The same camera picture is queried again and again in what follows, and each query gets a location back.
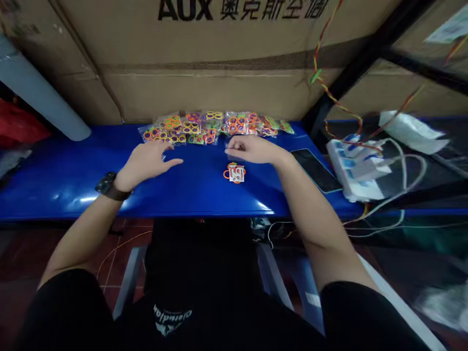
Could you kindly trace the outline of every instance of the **black phone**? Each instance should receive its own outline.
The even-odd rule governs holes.
[[[291,151],[291,154],[323,193],[328,194],[343,189],[335,176],[309,149]]]

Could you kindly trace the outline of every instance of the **person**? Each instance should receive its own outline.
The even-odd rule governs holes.
[[[177,167],[183,160],[161,160],[170,149],[138,145],[113,186],[130,192]],[[249,227],[222,220],[158,222],[145,295],[114,321],[86,265],[122,205],[101,194],[50,257],[17,350],[427,349],[379,293],[333,208],[289,152],[257,136],[234,136],[225,152],[276,169],[320,291],[326,337],[263,292]]]

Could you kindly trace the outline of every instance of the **wristwatch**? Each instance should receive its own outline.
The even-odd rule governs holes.
[[[95,190],[98,193],[101,193],[104,196],[111,198],[112,200],[116,200],[116,201],[126,200],[128,199],[128,197],[130,196],[132,192],[125,193],[125,192],[121,192],[120,190],[118,190],[114,186],[114,181],[116,177],[117,177],[117,173],[107,172],[105,177],[101,179],[101,181],[96,185]]]

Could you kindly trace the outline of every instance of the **white logo on shirt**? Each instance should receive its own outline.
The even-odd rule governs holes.
[[[156,328],[163,336],[167,336],[182,325],[185,319],[192,315],[192,310],[186,312],[169,312],[159,309],[156,304],[153,307],[156,320]]]

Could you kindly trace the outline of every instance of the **forearm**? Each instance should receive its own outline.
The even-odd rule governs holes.
[[[99,195],[58,243],[40,285],[57,272],[88,261],[105,239],[122,203]]]
[[[284,154],[274,166],[294,222],[303,236],[322,248],[352,248],[332,206],[294,157]]]
[[[328,283],[353,281],[377,290],[357,257],[340,219],[289,153],[275,168],[311,262],[319,291]]]

